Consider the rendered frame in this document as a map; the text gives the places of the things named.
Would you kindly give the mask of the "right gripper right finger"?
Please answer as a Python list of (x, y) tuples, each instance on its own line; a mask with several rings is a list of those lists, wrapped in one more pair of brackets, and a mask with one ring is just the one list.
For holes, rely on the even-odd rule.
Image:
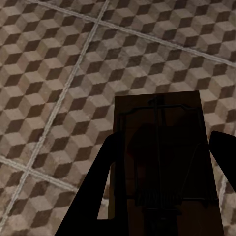
[(236, 137), (212, 131), (208, 146), (211, 154), (236, 192)]

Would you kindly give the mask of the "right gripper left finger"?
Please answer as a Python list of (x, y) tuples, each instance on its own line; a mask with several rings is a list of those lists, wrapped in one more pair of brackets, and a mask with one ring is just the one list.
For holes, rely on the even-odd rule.
[[(116, 162), (115, 217), (97, 219)], [(129, 236), (122, 131), (106, 138), (55, 236)]]

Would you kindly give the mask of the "mousetrap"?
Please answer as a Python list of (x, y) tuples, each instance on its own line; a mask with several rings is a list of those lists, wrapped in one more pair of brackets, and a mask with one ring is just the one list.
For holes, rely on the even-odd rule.
[[(199, 90), (115, 96), (129, 236), (224, 236)], [(115, 217), (116, 162), (108, 219)]]

